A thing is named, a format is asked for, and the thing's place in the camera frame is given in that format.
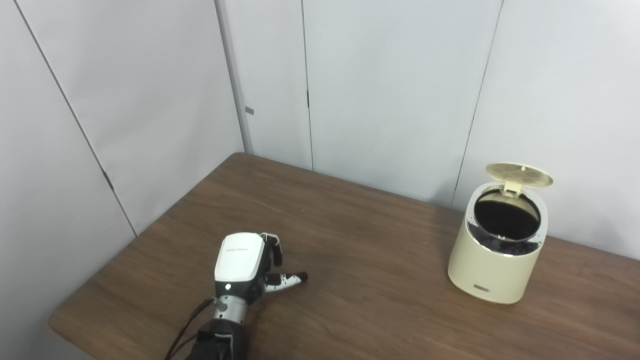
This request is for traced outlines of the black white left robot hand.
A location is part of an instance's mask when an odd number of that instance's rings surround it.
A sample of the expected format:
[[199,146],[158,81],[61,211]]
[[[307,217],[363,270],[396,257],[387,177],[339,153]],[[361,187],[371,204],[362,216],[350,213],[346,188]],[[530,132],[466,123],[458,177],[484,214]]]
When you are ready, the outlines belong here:
[[265,293],[278,292],[306,282],[306,271],[272,273],[283,264],[282,243],[278,235],[239,232],[227,235],[215,262],[215,295],[221,300],[231,297],[247,305]]

